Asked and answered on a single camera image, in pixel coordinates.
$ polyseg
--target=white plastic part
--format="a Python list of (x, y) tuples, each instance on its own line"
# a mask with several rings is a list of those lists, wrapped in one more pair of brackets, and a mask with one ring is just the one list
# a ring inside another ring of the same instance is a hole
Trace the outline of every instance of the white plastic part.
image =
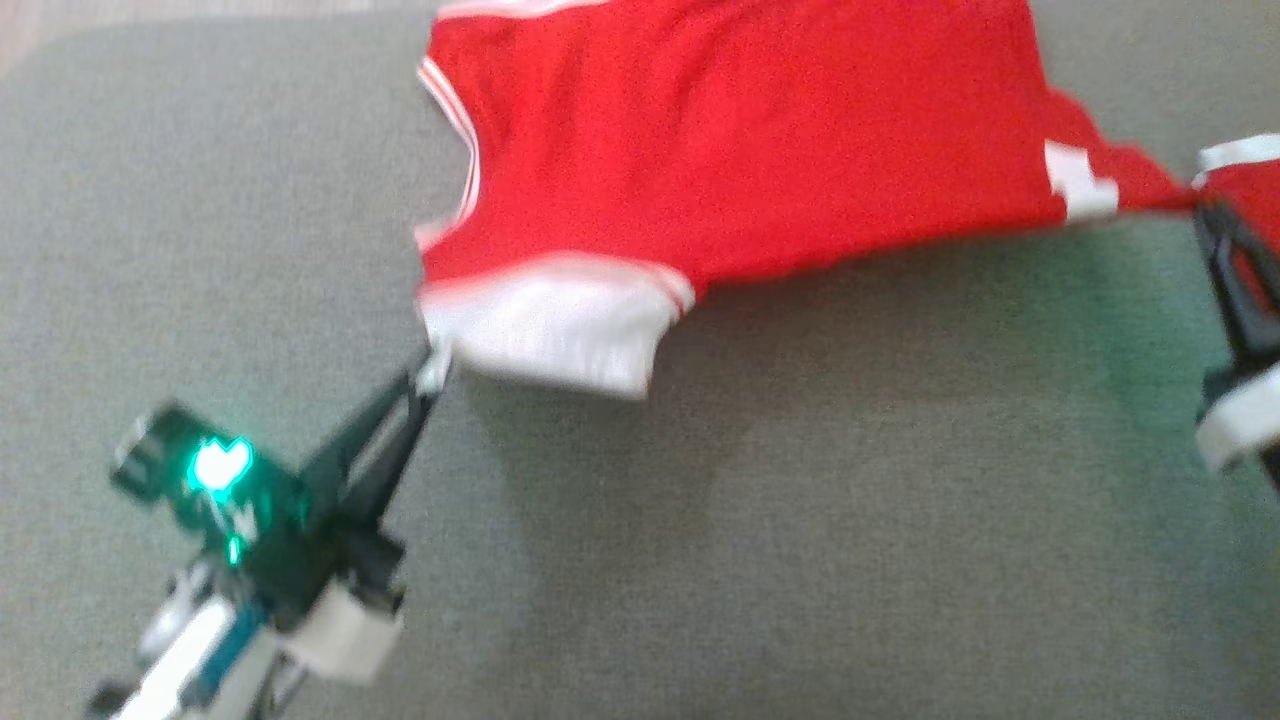
[(221, 688), (207, 710), (189, 710), (182, 720), (246, 720), (252, 715), (270, 682), (279, 656), (279, 638), (270, 629), (260, 629), (241, 652), (239, 659), (223, 678)]
[(370, 685), (403, 628), (402, 615), (371, 610), (330, 582), (280, 650), (319, 678)]
[(413, 391), (417, 396), (430, 397), (444, 392), (444, 383), (449, 379), (452, 363), (453, 356), (448, 348), (433, 351), (417, 372), (417, 377), (413, 378)]
[(1280, 443), (1280, 365), (1222, 396), (1204, 415), (1196, 442), (1213, 471)]
[(212, 596), (183, 628), (138, 683), (138, 691), (114, 720), (168, 720), (178, 712), (178, 696), (192, 674), (209, 659), (236, 621), (236, 607)]
[(187, 626), (200, 600), (209, 594), (212, 577), (214, 568), (204, 557), (197, 559), (189, 568), (174, 573), (173, 592), (152, 616), (138, 643), (138, 657), (143, 664), (155, 662)]
[(1229, 165), (1280, 160), (1280, 133), (1256, 135), (1206, 147), (1199, 152), (1201, 170), (1211, 173)]
[(1120, 186), (1093, 174), (1087, 150), (1046, 140), (1044, 168), (1053, 193), (1066, 201), (1068, 223), (1112, 218), (1120, 210)]

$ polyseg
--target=white trim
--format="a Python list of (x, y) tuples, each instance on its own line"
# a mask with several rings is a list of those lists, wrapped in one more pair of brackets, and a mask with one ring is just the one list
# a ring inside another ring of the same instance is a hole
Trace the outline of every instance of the white trim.
[(1280, 133), (1256, 135), (1206, 147), (1199, 151), (1201, 172), (1192, 181), (1192, 187), (1204, 190), (1204, 186), (1208, 184), (1208, 174), (1213, 170), (1231, 165), (1271, 163), (1272, 160), (1280, 160)]
[(1053, 193), (1066, 201), (1068, 223), (1114, 218), (1120, 211), (1120, 186), (1093, 174), (1087, 150), (1046, 140), (1044, 169)]
[(1280, 442), (1280, 365), (1222, 396), (1196, 430), (1215, 471)]
[(493, 15), (499, 18), (540, 18), (567, 8), (604, 5), (609, 0), (462, 0), (444, 5), (440, 19)]
[(426, 87), (428, 92), (435, 97), (444, 117), (449, 119), (449, 124), (453, 126), (453, 129), (466, 142), (467, 150), (471, 154), (467, 179), (462, 190), (462, 200), (453, 219), (425, 223), (419, 225), (413, 232), (419, 251), (426, 251), (449, 228), (462, 224), (476, 209), (476, 202), (480, 199), (480, 138), (476, 135), (475, 124), (471, 122), (471, 115), (467, 114), (466, 105), (462, 104), (458, 92), (453, 90), (453, 83), (449, 82), (449, 78), (445, 77), (444, 72), (431, 58), (422, 58), (422, 61), (417, 67), (417, 78)]
[(664, 265), (547, 256), (419, 296), (431, 346), (498, 377), (641, 400), (658, 342), (694, 305)]

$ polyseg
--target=glowing light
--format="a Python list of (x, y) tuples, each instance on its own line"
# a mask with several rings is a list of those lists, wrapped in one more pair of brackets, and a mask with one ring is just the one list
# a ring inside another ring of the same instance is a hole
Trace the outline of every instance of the glowing light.
[(230, 447), (211, 439), (196, 451), (191, 464), (191, 479), (210, 492), (223, 492), (244, 477), (253, 464), (253, 448), (244, 438), (236, 438)]
[(232, 536), (227, 541), (227, 562), (234, 568), (239, 565), (241, 559), (244, 556), (244, 541), (238, 536)]

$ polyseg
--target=white stripe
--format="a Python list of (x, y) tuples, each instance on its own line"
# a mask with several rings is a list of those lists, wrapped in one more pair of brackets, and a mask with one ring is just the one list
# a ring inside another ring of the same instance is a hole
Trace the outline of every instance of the white stripe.
[(462, 137), (462, 141), (467, 143), (467, 150), (471, 152), (471, 164), (467, 169), (462, 201), (453, 220), (453, 224), (458, 224), (475, 211), (476, 201), (480, 196), (480, 140), (476, 136), (476, 128), (471, 122), (471, 117), (467, 115), (466, 105), (462, 104), (457, 91), (453, 90), (449, 78), (444, 76), (430, 58), (422, 58), (422, 63), (419, 67), (419, 79), (422, 81), (426, 90), (439, 102), (440, 110), (449, 119), (449, 124)]
[(1192, 187), (1203, 190), (1213, 170), (1272, 160), (1280, 160), (1280, 135), (1256, 135), (1206, 147), (1199, 152), (1201, 173), (1192, 181)]
[(436, 13), (438, 18), (495, 15), (499, 18), (539, 18), (566, 8), (604, 5), (609, 0), (463, 0), (451, 3)]

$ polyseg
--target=robotic arm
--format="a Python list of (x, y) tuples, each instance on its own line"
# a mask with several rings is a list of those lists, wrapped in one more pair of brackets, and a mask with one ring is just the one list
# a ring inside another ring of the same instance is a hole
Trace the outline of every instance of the robotic arm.
[(1280, 491), (1280, 260), (1224, 201), (1196, 211), (1230, 366), (1204, 379), (1196, 441), (1215, 471), (1258, 456)]
[(142, 634), (140, 676), (101, 685), (86, 717), (269, 720), (307, 675), (372, 682), (404, 598), (381, 520), (447, 374), (421, 352), (298, 473), (182, 405), (140, 418), (111, 482), (204, 547)]

